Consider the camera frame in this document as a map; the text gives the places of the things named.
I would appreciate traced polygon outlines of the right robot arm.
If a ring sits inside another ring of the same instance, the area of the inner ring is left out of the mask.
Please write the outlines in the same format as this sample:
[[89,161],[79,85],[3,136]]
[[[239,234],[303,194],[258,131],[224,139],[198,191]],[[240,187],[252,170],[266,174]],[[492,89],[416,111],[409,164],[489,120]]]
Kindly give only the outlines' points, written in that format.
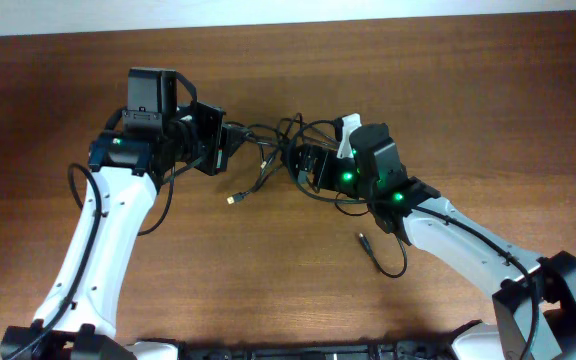
[[576,359],[576,257],[514,245],[466,217],[435,188],[408,176],[384,124],[334,122],[334,150],[291,139],[284,163],[313,199],[364,204],[401,244],[456,271],[493,303],[496,322],[466,326],[450,342],[455,359]]

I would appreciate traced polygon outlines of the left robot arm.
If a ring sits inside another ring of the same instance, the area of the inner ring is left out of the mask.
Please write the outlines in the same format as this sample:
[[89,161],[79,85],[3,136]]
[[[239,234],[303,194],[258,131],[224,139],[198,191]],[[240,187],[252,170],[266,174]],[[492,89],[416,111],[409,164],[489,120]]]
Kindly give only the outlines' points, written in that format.
[[132,68],[126,106],[92,142],[81,171],[81,215],[54,284],[28,327],[10,326],[4,359],[179,359],[173,340],[115,340],[122,283],[141,226],[161,187],[191,169],[226,167],[224,112],[202,104],[175,70]]

